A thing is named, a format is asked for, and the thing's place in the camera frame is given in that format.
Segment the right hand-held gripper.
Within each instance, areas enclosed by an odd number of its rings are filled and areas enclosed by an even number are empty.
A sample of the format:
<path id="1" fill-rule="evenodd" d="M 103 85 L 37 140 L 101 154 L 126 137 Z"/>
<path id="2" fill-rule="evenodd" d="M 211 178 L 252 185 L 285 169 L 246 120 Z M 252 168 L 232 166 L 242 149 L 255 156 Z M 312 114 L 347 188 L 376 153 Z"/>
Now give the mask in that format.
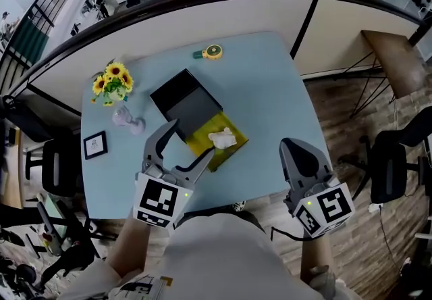
<path id="1" fill-rule="evenodd" d="M 300 139 L 283 138 L 279 156 L 285 180 L 292 187 L 283 202 L 308 237 L 316 239 L 354 215 L 348 185 L 336 176 L 328 176 L 327 182 L 304 186 L 303 181 L 319 180 L 330 174 L 330 165 L 322 150 Z"/>

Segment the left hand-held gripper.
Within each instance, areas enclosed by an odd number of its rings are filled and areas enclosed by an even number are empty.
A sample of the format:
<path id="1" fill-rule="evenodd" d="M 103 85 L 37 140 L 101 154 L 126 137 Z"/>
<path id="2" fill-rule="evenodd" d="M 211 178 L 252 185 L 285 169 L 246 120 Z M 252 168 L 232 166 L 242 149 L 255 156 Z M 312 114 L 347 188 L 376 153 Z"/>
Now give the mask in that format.
<path id="1" fill-rule="evenodd" d="M 162 152 L 178 124 L 178 119 L 167 122 L 147 138 L 142 171 L 136 175 L 134 218 L 159 228 L 168 228 L 178 219 L 192 198 L 195 182 L 215 154 L 215 149 L 209 148 L 186 168 L 165 169 Z"/>

